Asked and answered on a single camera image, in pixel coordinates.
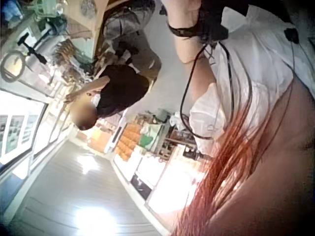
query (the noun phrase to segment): hand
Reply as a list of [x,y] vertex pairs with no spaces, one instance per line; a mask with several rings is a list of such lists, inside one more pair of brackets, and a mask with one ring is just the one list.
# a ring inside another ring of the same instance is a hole
[[173,28],[193,27],[199,16],[201,0],[162,0]]
[[72,93],[69,93],[66,97],[65,97],[65,100],[64,100],[64,103],[70,103],[70,102],[73,102],[77,99],[77,97],[79,96],[79,93],[78,92],[72,92]]

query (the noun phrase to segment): white wall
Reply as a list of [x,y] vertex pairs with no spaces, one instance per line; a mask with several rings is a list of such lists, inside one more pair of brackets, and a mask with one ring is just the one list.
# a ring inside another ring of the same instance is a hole
[[[132,116],[145,110],[154,112],[158,108],[176,112],[180,108],[189,75],[177,57],[173,36],[166,24],[167,17],[158,14],[160,9],[161,3],[157,1],[155,13],[144,31],[152,50],[162,61],[162,69],[151,92],[130,107],[126,116]],[[191,106],[192,102],[188,94],[184,113],[188,114]]]

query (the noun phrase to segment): green object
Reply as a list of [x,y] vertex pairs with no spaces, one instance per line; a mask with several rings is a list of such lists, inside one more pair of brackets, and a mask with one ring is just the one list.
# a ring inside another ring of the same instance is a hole
[[140,142],[139,142],[139,145],[143,148],[145,148],[146,145],[149,145],[153,140],[153,137],[151,136],[147,136],[145,134],[143,134],[141,136],[141,139],[140,139]]

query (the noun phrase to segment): white blouse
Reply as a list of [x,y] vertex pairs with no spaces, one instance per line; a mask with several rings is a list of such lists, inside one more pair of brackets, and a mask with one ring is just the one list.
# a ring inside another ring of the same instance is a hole
[[[250,6],[247,16],[231,9],[225,9],[222,24],[233,23],[229,38],[222,43],[230,53],[232,83],[235,108],[239,102],[244,104],[252,83],[252,104],[245,127],[249,130],[257,127],[272,109],[279,97],[287,90],[293,79],[293,55],[291,43],[284,30],[293,28],[275,15],[259,7]],[[295,73],[315,97],[314,50],[307,41],[300,39],[307,56],[300,45],[293,43]],[[209,58],[217,82],[210,84],[207,92],[201,96],[190,111],[189,122],[194,133],[204,137],[213,137],[214,141],[196,138],[199,150],[203,154],[213,155],[215,140],[224,133],[231,113],[231,93],[225,51],[218,44]]]

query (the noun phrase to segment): black shirt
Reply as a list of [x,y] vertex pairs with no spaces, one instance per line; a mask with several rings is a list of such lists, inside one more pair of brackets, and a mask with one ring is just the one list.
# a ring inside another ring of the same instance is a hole
[[108,65],[100,75],[110,82],[101,90],[96,107],[100,118],[110,117],[139,101],[148,91],[149,81],[127,65]]

